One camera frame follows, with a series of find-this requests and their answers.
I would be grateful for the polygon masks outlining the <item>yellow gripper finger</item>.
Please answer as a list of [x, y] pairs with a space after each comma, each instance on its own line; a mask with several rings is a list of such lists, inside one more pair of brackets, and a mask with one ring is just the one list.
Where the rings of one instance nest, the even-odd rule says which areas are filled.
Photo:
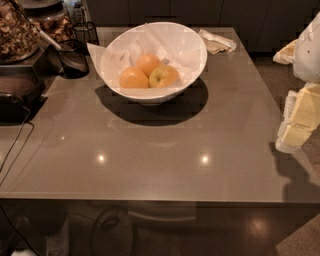
[[291, 41], [273, 56], [273, 61], [279, 64], [293, 64], [297, 39]]

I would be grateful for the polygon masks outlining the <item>yellow segmented gripper finger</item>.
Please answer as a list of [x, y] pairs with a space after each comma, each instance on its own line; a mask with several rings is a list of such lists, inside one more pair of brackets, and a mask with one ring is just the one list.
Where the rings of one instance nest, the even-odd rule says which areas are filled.
[[320, 125], [320, 84], [306, 83], [299, 91], [290, 91], [285, 100], [283, 121], [275, 147], [293, 154]]

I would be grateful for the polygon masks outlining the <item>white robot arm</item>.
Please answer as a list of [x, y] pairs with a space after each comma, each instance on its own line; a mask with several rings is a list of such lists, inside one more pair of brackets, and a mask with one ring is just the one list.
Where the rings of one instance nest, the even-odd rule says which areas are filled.
[[273, 61], [292, 64], [294, 76], [305, 82], [299, 92], [288, 92], [275, 143], [277, 150], [293, 154], [320, 125], [320, 13]]

